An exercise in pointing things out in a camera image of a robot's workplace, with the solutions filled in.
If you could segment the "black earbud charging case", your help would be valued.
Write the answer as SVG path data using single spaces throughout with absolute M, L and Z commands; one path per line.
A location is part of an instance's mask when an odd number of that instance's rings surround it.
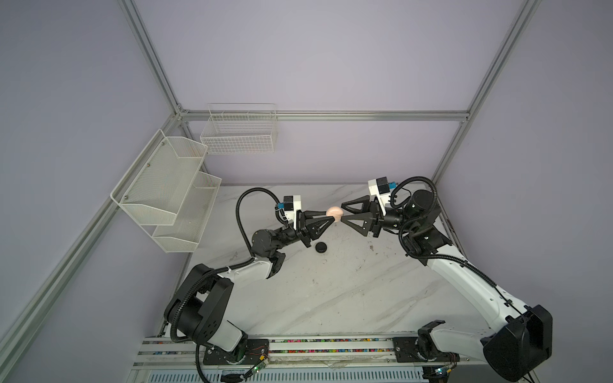
M 325 253 L 327 251 L 327 244 L 325 244 L 324 242 L 319 242 L 319 243 L 316 244 L 315 250 L 319 254 Z

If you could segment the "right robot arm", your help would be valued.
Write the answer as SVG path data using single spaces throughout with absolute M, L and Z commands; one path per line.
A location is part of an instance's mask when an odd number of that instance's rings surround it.
M 442 207 L 431 179 L 413 176 L 396 184 L 382 177 L 368 188 L 368 195 L 342 203 L 346 215 L 341 221 L 363 236 L 396 235 L 405 256 L 442 276 L 488 325 L 479 334 L 455 330 L 443 320 L 429 322 L 418 330 L 421 360 L 463 355 L 487 362 L 500 377 L 515 382 L 552 357 L 553 317 L 543 306 L 514 297 L 463 255 L 440 252 L 453 241 L 435 226 Z

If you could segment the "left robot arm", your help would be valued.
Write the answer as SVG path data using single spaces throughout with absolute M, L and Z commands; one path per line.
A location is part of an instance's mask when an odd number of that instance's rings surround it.
M 241 219 L 241 205 L 247 196 L 258 192 L 273 199 L 275 217 L 281 227 L 261 229 L 248 237 Z M 231 363 L 244 359 L 248 343 L 246 332 L 225 318 L 235 285 L 276 276 L 286 259 L 281 252 L 284 247 L 296 243 L 310 247 L 337 221 L 325 212 L 304 211 L 299 196 L 279 199 L 274 192 L 261 187 L 250 188 L 240 195 L 235 217 L 248 260 L 218 269 L 203 263 L 194 266 L 164 311 L 173 342 L 193 342 L 197 348 L 206 346 L 218 350 Z

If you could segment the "lower white mesh shelf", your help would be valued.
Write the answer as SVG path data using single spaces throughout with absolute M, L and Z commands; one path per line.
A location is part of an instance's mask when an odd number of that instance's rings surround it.
M 153 241 L 166 253 L 192 253 L 200 245 L 222 179 L 204 172 L 196 174 L 177 219 L 172 226 L 158 226 Z

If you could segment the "white mesh shelf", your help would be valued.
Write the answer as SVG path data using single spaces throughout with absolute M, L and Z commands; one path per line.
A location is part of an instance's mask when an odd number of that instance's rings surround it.
M 111 191 L 111 201 L 140 226 L 174 225 L 206 152 L 200 142 L 158 130 Z
M 204 172 L 196 174 L 177 219 L 172 226 L 158 226 L 153 241 L 166 253 L 192 253 L 200 245 L 222 179 Z

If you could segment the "upper white mesh shelf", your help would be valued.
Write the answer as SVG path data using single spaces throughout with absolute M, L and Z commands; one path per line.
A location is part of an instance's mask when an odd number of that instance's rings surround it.
M 158 130 L 111 191 L 111 201 L 140 226 L 174 225 L 206 152 L 200 142 Z

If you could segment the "aluminium frame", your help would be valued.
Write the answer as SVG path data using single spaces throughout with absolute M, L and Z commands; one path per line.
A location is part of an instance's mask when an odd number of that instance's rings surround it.
M 154 134 L 153 138 L 136 159 L 136 162 L 130 166 L 125 177 L 120 181 L 120 189 L 125 189 L 127 183 L 135 179 L 135 172 L 139 170 L 146 155 L 152 153 L 157 144 L 161 142 L 163 134 L 172 132 L 175 128 L 185 125 L 189 121 L 206 120 L 209 114 L 205 111 L 182 110 L 180 108 L 136 3 L 134 1 L 120 1 L 118 5 L 126 17 L 139 48 L 145 56 L 145 60 L 156 79 L 156 83 L 161 86 L 164 99 L 169 102 L 172 110 L 162 125 L 161 132 Z M 458 121 L 460 126 L 434 172 L 434 180 L 439 181 L 476 119 L 477 114 L 538 6 L 538 1 L 524 1 L 521 4 L 474 99 L 465 111 L 280 111 L 276 116 L 281 121 Z M 14 325 L 8 330 L 1 341 L 1 379 L 7 379 L 11 370 L 20 362 L 30 348 L 51 311 L 54 309 L 57 300 L 59 300 L 69 283 L 72 282 L 78 271 L 85 264 L 94 245 L 98 242 L 102 232 L 109 226 L 119 207 L 119 204 L 112 197 L 109 197 L 104 202 L 94 218 L 88 223 L 84 231 L 78 236 L 78 239 L 49 275 L 49 278 L 46 279 L 42 287 L 30 300 L 22 314 L 19 315 Z

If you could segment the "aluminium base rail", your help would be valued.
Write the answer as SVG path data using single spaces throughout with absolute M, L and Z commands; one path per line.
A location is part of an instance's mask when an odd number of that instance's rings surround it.
M 249 373 L 250 382 L 499 382 L 482 361 L 458 354 L 422 360 L 417 335 L 255 336 L 244 358 L 228 361 L 219 348 L 146 338 L 129 382 L 221 382 Z

